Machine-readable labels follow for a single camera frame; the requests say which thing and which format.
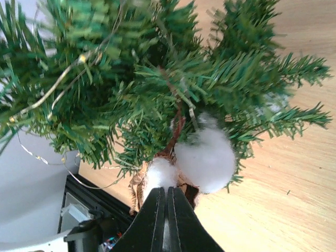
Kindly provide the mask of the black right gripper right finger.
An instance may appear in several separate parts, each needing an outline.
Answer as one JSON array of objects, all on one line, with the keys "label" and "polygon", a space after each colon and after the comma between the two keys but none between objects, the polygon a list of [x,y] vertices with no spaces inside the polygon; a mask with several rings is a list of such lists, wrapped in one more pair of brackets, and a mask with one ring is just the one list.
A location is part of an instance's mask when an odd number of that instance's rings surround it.
[{"label": "black right gripper right finger", "polygon": [[179,188],[169,188],[166,209],[170,251],[223,251],[202,226]]}]

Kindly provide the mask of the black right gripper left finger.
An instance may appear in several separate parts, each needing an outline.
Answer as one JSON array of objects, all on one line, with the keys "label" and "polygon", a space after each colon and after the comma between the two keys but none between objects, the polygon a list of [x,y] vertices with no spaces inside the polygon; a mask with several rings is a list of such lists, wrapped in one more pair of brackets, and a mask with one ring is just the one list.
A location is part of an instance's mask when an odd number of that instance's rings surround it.
[{"label": "black right gripper left finger", "polygon": [[132,224],[117,241],[112,251],[162,251],[165,207],[166,197],[164,188],[152,189]]}]

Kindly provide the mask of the white pompom ornament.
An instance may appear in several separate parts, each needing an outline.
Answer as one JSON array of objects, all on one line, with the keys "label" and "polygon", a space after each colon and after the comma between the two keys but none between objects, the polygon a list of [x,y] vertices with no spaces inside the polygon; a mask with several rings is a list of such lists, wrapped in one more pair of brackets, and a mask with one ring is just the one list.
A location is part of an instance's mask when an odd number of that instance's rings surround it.
[{"label": "white pompom ornament", "polygon": [[225,131],[207,112],[202,112],[197,120],[201,128],[187,142],[178,142],[171,154],[142,163],[128,185],[130,215],[142,207],[153,188],[177,186],[195,208],[200,194],[218,192],[231,181],[236,157]]}]

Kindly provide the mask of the small green christmas tree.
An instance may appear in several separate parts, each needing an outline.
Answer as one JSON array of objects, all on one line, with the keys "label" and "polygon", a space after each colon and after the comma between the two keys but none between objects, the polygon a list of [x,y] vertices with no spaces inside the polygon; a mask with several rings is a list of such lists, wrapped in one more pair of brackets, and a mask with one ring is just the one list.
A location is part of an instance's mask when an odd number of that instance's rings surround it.
[{"label": "small green christmas tree", "polygon": [[279,54],[276,1],[224,1],[203,42],[190,1],[41,1],[44,21],[1,3],[1,150],[21,130],[55,152],[134,174],[212,115],[231,142],[240,181],[251,144],[325,128],[318,103],[290,106],[304,84],[331,77],[324,58]]}]

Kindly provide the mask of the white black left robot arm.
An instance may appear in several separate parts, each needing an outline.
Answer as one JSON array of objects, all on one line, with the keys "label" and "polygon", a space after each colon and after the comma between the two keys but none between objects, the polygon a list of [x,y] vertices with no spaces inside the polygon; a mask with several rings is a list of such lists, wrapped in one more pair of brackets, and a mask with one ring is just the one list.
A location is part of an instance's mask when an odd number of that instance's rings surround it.
[{"label": "white black left robot arm", "polygon": [[51,237],[1,243],[1,251],[111,251],[121,236],[113,217],[90,219]]}]

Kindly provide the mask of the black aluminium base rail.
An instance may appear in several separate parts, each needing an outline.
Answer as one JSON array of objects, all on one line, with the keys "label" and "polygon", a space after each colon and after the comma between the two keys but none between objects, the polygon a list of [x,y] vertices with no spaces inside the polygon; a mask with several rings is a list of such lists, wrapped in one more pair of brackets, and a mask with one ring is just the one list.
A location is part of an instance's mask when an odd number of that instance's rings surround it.
[{"label": "black aluminium base rail", "polygon": [[129,207],[81,175],[68,175],[62,199],[58,233],[72,229],[80,222],[98,217],[113,217],[118,221],[120,231],[125,231],[134,217]]}]

